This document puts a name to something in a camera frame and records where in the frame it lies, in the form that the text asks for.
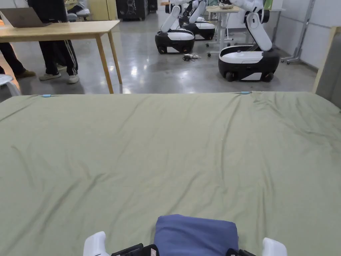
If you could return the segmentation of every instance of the table leg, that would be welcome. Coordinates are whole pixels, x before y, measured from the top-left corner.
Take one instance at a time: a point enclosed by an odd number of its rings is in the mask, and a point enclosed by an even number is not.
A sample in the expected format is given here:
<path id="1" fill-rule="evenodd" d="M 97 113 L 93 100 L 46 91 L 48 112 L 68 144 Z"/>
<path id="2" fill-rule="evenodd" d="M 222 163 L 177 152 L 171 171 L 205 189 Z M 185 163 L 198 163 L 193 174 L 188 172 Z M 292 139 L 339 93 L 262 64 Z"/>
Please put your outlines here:
<path id="1" fill-rule="evenodd" d="M 281 11 L 278 12 L 276 26 L 273 28 L 273 35 L 272 35 L 272 42 L 273 43 L 275 43 L 275 41 L 276 41 L 277 29 L 278 29 L 278 24 L 279 24 L 279 19 L 280 18 L 281 18 Z"/>
<path id="2" fill-rule="evenodd" d="M 106 59 L 105 59 L 105 53 L 104 53 L 104 49 L 103 49 L 101 35 L 96 36 L 96 41 L 97 41 L 98 51 L 100 52 L 100 57 L 101 57 L 101 61 L 102 61 L 103 69 L 104 69 L 105 78 L 107 79 L 109 92 L 110 92 L 110 94 L 113 94 L 114 93 L 113 85 L 111 84 L 111 80 L 110 80 L 110 74 L 109 74 L 108 65 L 107 65 Z"/>
<path id="3" fill-rule="evenodd" d="M 219 51 L 224 48 L 224 36 L 225 36 L 225 28 L 226 28 L 226 18 L 227 14 L 222 13 L 222 18 L 221 18 L 221 28 L 220 28 L 220 45 L 219 45 Z"/>
<path id="4" fill-rule="evenodd" d="M 118 76 L 118 81 L 120 82 L 120 84 L 122 84 L 120 67 L 118 66 L 118 60 L 117 60 L 116 51 L 115 51 L 113 34 L 112 34 L 111 31 L 109 31 L 108 36 L 109 36 L 109 42 L 110 42 L 110 46 L 111 46 L 111 51 L 113 52 L 113 57 L 114 57 L 116 72 L 117 72 L 117 76 Z"/>
<path id="5" fill-rule="evenodd" d="M 247 30 L 246 31 L 246 44 L 248 44 L 250 41 L 250 32 Z"/>
<path id="6" fill-rule="evenodd" d="M 220 41 L 221 15 L 218 13 L 217 43 Z"/>
<path id="7" fill-rule="evenodd" d="M 233 39 L 230 39 L 229 36 L 228 36 L 228 21 L 229 21 L 229 19 L 230 19 L 230 15 L 231 15 L 230 13 L 226 15 L 226 25 L 225 25 L 225 27 L 226 27 L 227 38 L 226 38 L 225 40 L 233 40 Z"/>

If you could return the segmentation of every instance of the caster wheel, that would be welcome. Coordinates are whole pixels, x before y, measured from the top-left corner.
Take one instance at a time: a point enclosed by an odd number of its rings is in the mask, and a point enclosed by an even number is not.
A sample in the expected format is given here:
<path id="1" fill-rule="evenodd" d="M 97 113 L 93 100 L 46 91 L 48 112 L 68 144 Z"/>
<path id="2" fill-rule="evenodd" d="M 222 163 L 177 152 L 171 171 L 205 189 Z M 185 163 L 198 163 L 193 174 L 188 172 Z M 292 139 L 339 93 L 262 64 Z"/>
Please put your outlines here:
<path id="1" fill-rule="evenodd" d="M 166 47 L 163 47 L 163 46 L 159 46 L 159 47 L 158 47 L 158 51 L 159 51 L 160 54 L 165 54 L 165 53 L 167 53 Z"/>
<path id="2" fill-rule="evenodd" d="M 261 80 L 263 82 L 269 83 L 273 79 L 273 73 L 266 73 L 262 76 Z"/>
<path id="3" fill-rule="evenodd" d="M 235 80 L 235 74 L 231 72 L 227 72 L 225 78 L 229 82 L 233 82 Z"/>
<path id="4" fill-rule="evenodd" d="M 183 49 L 182 49 L 182 51 L 183 51 L 184 53 L 189 53 L 189 52 L 191 51 L 191 48 L 188 47 L 188 46 L 184 46 Z"/>

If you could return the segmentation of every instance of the laptop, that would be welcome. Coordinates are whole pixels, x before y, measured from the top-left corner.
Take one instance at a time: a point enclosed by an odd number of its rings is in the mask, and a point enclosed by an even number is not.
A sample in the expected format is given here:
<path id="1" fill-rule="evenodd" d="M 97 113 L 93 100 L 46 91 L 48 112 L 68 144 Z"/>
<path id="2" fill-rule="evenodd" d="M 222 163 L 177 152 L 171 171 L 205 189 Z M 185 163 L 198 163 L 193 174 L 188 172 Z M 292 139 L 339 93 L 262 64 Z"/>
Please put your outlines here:
<path id="1" fill-rule="evenodd" d="M 38 28 L 51 23 L 42 23 L 32 7 L 30 8 L 6 8 L 0 12 L 8 19 L 15 28 Z"/>

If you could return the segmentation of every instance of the wrinkled fabric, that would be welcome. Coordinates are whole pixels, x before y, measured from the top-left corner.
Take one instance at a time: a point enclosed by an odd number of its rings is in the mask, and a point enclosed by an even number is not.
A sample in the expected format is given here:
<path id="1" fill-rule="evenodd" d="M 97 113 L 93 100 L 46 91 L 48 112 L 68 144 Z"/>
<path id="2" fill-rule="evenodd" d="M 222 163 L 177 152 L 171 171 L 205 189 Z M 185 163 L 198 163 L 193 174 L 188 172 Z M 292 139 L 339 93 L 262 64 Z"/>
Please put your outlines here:
<path id="1" fill-rule="evenodd" d="M 1 256 L 148 245 L 169 214 L 234 222 L 258 256 L 340 254 L 341 115 L 317 95 L 19 96 L 0 134 Z"/>

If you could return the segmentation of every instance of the brown shoe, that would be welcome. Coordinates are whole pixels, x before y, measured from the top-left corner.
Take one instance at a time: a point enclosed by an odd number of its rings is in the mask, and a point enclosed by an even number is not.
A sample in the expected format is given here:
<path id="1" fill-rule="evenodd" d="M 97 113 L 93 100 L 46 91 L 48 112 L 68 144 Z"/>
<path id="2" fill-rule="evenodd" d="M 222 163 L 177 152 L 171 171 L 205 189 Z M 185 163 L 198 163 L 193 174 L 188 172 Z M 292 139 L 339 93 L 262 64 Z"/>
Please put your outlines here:
<path id="1" fill-rule="evenodd" d="M 20 75 L 16 75 L 15 78 L 20 79 L 20 78 L 32 77 L 32 76 L 35 76 L 35 73 L 33 71 L 25 70 Z"/>

